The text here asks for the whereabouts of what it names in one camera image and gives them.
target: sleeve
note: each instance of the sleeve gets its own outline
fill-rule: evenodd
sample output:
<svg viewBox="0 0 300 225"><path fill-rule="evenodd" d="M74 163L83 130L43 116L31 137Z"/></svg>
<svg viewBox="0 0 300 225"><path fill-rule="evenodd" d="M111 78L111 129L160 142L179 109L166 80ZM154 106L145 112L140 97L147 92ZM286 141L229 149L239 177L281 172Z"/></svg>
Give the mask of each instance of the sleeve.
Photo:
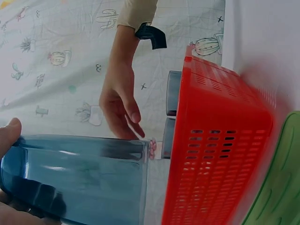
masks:
<svg viewBox="0 0 300 225"><path fill-rule="evenodd" d="M137 30L142 23L152 23L158 0L125 0L118 18L118 25Z"/></svg>

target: fingers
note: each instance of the fingers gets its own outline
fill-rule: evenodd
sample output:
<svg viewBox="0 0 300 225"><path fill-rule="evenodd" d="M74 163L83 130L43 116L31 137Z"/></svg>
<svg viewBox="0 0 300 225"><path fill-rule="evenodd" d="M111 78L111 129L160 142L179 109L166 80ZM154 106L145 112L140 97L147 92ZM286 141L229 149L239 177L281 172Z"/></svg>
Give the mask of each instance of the fingers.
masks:
<svg viewBox="0 0 300 225"><path fill-rule="evenodd" d="M0 203L0 224L5 225L45 225L44 221L27 212L17 211Z"/></svg>
<svg viewBox="0 0 300 225"><path fill-rule="evenodd" d="M116 114L116 111L113 109L113 106L111 106L109 103L104 104L102 106L102 110L108 123L109 129L118 138L127 140L138 139L135 133L128 126L124 114Z"/></svg>
<svg viewBox="0 0 300 225"><path fill-rule="evenodd" d="M21 135L21 122L13 118L6 127L0 128L0 158L10 149Z"/></svg>
<svg viewBox="0 0 300 225"><path fill-rule="evenodd" d="M141 114L133 96L133 92L127 88L120 88L116 91L122 99L125 110L131 121L134 123L139 123L141 121Z"/></svg>
<svg viewBox="0 0 300 225"><path fill-rule="evenodd" d="M126 119L127 122L130 124L130 126L133 128L133 130L135 130L135 132L141 136L142 138L145 137L145 133L143 131L143 129L141 128L141 126L138 123L134 123L131 121L131 119L128 117L128 115L126 115Z"/></svg>
<svg viewBox="0 0 300 225"><path fill-rule="evenodd" d="M11 198L0 189L0 202L4 204L8 204L11 201Z"/></svg>

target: hand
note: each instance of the hand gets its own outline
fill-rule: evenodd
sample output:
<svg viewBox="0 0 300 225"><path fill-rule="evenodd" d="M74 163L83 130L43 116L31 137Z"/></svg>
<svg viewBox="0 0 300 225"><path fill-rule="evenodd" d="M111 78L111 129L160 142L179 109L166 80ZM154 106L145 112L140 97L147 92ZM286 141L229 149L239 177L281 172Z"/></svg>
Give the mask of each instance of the hand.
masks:
<svg viewBox="0 0 300 225"><path fill-rule="evenodd" d="M99 99L110 130L122 139L137 139L133 130L145 137L139 125L141 114L134 98L135 75L131 66L138 43L133 28L118 26Z"/></svg>
<svg viewBox="0 0 300 225"><path fill-rule="evenodd" d="M19 138L21 128L21 123L17 118L13 118L6 127L0 128L0 159ZM58 221L47 218L40 219L14 208L22 210L27 207L16 200L11 200L0 189L0 225L61 225Z"/></svg>
<svg viewBox="0 0 300 225"><path fill-rule="evenodd" d="M133 130L145 137L139 125L141 114L134 99L134 79L131 65L112 60L100 95L99 105L109 128L122 139L137 139Z"/></svg>

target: bedsheet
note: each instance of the bedsheet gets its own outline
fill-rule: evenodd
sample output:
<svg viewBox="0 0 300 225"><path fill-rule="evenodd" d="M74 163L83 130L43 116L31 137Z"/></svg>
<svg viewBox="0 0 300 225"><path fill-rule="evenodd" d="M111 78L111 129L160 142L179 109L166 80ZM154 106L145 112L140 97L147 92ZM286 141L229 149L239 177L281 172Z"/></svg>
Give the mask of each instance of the bedsheet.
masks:
<svg viewBox="0 0 300 225"><path fill-rule="evenodd" d="M0 0L0 123L23 134L113 137L98 107L122 0ZM135 98L146 137L160 141L170 70L186 46L221 64L225 0L160 0L153 25L167 49L141 41L134 57ZM153 160L145 224L160 224L169 160Z"/></svg>

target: potted plant drawing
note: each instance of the potted plant drawing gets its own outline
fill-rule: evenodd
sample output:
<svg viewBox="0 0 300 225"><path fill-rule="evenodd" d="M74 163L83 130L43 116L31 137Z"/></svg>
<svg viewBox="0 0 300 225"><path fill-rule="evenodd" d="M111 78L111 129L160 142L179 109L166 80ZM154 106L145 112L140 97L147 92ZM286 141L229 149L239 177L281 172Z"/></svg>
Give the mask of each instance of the potted plant drawing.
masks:
<svg viewBox="0 0 300 225"><path fill-rule="evenodd" d="M31 40L30 38L25 38L21 44L21 50L22 52L34 52L36 49L36 41Z"/></svg>

